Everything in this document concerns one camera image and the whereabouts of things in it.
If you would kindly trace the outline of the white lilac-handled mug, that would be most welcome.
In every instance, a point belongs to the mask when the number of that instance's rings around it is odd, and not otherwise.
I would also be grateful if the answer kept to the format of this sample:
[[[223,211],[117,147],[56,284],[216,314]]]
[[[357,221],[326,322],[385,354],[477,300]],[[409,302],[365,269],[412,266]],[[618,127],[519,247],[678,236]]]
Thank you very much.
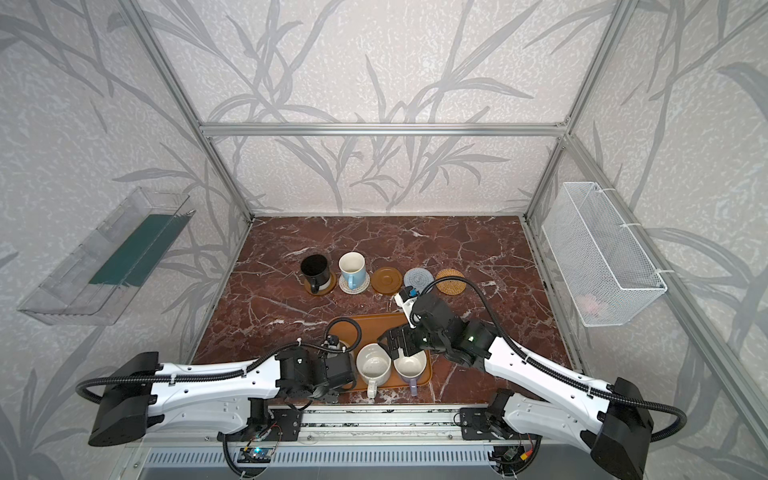
[[[425,351],[412,356],[399,356],[393,361],[398,376],[409,387],[412,397],[418,395],[418,381],[426,370],[428,359]]]

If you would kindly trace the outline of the tan rattan coaster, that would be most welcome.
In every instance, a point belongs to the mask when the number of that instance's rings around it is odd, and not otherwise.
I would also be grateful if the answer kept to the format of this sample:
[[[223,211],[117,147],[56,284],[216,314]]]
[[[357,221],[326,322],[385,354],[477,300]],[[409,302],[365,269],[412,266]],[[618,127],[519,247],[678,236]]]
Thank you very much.
[[[435,277],[435,281],[436,288],[448,296],[458,296],[467,288],[464,275],[456,269],[440,270]]]

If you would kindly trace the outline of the grey blue woven coaster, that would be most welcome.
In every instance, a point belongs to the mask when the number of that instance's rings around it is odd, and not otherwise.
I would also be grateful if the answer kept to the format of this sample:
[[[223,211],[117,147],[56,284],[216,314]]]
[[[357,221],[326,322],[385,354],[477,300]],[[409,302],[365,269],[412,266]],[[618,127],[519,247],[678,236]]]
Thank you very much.
[[[434,281],[434,276],[425,268],[416,267],[409,269],[403,276],[405,287],[413,288],[421,292]]]

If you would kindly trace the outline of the brown wooden coaster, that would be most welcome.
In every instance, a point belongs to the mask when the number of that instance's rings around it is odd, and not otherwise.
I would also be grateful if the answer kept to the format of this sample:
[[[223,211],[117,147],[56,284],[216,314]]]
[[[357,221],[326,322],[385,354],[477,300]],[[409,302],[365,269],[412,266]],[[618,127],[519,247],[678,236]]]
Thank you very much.
[[[391,266],[378,268],[371,276],[371,287],[382,295],[394,295],[402,285],[403,275]]]
[[[309,280],[306,277],[302,277],[303,281],[303,287],[307,294],[313,295],[313,296],[324,296],[332,292],[336,286],[337,286],[337,276],[334,273],[330,274],[330,279],[328,282],[322,285],[322,287],[317,291],[313,292],[312,287],[310,285]]]

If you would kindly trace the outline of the light blue mug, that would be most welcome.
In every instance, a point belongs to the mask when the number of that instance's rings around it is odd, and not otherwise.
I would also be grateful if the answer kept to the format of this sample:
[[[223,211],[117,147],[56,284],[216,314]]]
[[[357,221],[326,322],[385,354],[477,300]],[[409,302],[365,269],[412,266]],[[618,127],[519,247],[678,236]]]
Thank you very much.
[[[366,261],[361,253],[356,251],[345,253],[339,259],[338,265],[342,277],[348,280],[350,288],[356,288],[365,279],[367,274]]]

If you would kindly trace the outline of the black mug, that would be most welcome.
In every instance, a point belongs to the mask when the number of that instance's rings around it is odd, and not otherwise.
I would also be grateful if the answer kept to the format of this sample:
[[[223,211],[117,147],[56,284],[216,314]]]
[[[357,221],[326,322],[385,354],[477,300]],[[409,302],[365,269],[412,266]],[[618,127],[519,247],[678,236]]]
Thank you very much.
[[[313,254],[304,258],[300,270],[309,280],[313,292],[317,292],[330,279],[329,262],[322,254]]]

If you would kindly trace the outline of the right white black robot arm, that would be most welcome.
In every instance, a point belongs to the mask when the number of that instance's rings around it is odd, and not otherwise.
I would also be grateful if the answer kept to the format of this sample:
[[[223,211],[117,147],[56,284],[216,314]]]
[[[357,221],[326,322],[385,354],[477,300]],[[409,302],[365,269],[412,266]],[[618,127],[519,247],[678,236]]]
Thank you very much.
[[[382,334],[379,345],[393,359],[434,352],[535,394],[512,393],[490,404],[490,414],[510,431],[567,443],[615,478],[641,479],[650,445],[686,426],[683,410],[644,400],[624,378],[591,378],[522,346],[490,306],[487,322],[462,319],[433,294],[436,285],[406,286],[395,294],[406,322]]]

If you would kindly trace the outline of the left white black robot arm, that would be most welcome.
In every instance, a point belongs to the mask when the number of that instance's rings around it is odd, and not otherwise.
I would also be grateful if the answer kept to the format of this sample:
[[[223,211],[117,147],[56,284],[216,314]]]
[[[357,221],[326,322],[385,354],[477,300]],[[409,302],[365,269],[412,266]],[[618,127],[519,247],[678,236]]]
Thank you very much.
[[[338,324],[354,328],[352,342],[333,334]],[[340,317],[320,344],[297,339],[250,361],[181,365],[140,353],[112,375],[76,385],[76,393],[98,407],[88,443],[116,446],[170,430],[252,438],[269,425],[269,401],[281,399],[289,408],[298,400],[331,401],[354,384],[352,354],[362,339],[359,323]]]

